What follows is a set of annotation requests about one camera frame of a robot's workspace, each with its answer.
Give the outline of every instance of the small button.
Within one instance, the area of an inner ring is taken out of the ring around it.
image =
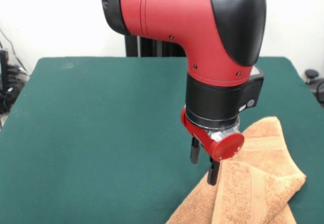
[[[248,101],[247,106],[248,107],[252,107],[254,105],[255,101],[253,99],[251,99],[250,101]]]
[[[240,107],[240,108],[238,109],[238,111],[241,112],[241,111],[244,110],[246,107],[247,107],[247,105],[244,104],[242,107]]]

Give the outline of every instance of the red cap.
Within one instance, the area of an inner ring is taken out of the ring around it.
[[[211,157],[215,161],[233,157],[243,146],[244,136],[241,133],[234,133],[224,137],[220,142],[213,142],[211,145]]]

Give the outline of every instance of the towel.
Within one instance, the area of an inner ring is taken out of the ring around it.
[[[207,174],[168,224],[294,224],[288,201],[306,175],[292,160],[277,117],[266,117],[244,132],[245,144],[221,162],[215,186]]]

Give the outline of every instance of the black cover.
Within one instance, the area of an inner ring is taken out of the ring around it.
[[[123,19],[120,0],[102,0],[102,8],[107,23],[114,31],[124,35],[130,34]]]
[[[266,0],[211,0],[229,56],[242,66],[256,63],[263,39]]]
[[[255,107],[263,84],[263,73],[252,75],[245,84],[218,87],[187,76],[186,115],[197,126],[225,129],[237,122],[239,109]]]

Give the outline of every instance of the green tablecloth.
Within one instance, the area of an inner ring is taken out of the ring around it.
[[[262,58],[258,107],[306,173],[298,223],[324,220],[324,111],[285,58]],[[0,223],[164,223],[209,167],[180,123],[186,61],[41,59],[0,133]]]

